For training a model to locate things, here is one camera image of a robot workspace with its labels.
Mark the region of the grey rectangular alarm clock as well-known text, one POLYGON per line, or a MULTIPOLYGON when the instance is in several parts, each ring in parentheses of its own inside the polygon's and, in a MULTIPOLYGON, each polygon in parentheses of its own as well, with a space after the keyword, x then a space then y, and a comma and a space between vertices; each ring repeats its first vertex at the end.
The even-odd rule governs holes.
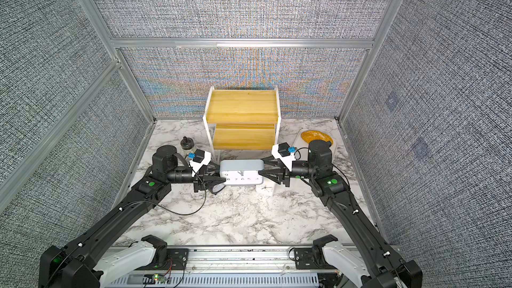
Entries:
POLYGON ((259 174, 261 170, 264 170, 261 159, 223 160, 219 174, 225 179, 226 186, 253 186, 263 183, 263 176, 259 174))

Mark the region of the small white square alarm clock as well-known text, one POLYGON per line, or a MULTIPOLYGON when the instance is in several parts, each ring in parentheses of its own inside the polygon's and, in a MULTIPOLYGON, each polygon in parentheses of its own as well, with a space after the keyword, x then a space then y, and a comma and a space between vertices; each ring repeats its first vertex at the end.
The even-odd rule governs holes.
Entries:
POLYGON ((256 192, 263 196, 272 197, 275 193, 275 186, 274 185, 258 185, 256 187, 256 192))

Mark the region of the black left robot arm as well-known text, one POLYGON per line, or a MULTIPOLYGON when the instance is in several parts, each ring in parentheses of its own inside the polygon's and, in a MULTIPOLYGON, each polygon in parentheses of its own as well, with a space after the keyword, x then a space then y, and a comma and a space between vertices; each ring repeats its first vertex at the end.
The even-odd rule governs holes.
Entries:
POLYGON ((105 287, 133 269, 167 262, 167 244, 144 237, 117 261, 102 261, 107 250, 140 217, 159 206, 174 184, 190 183, 195 192, 225 183, 210 153, 198 149, 186 161, 176 147, 164 145, 153 154, 152 165, 129 193, 100 221, 63 247, 52 245, 41 256, 39 287, 105 287))

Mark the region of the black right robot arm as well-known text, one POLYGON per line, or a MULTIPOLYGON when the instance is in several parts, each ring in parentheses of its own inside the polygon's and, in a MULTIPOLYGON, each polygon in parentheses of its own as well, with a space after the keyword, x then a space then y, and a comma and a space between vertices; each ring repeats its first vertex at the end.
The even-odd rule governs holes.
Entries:
POLYGON ((305 181, 314 196, 341 223, 359 255, 346 251, 337 237, 327 235, 313 242, 318 265, 335 267, 356 287, 421 287, 423 272, 413 260, 405 261, 382 237, 360 208, 349 181, 333 164, 328 141, 309 143, 307 160, 287 143, 274 145, 263 161, 270 169, 258 173, 278 185, 289 186, 292 177, 305 181))

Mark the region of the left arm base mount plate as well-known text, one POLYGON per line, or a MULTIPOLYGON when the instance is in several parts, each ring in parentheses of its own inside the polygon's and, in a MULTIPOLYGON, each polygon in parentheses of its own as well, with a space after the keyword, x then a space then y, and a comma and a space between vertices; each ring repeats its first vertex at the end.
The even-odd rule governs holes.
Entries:
POLYGON ((166 256, 163 262, 158 265, 158 269, 171 269, 172 271, 185 270, 189 260, 189 249, 186 248, 167 248, 166 256))

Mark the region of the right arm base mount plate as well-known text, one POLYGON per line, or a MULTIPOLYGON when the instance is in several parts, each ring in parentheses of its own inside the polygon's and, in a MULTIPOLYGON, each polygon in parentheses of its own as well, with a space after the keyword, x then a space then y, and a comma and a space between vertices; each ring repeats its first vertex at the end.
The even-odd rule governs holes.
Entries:
POLYGON ((335 267, 320 260, 320 257, 313 253, 311 247, 296 248, 292 247, 288 251, 288 257, 295 263, 298 270, 334 270, 335 267))

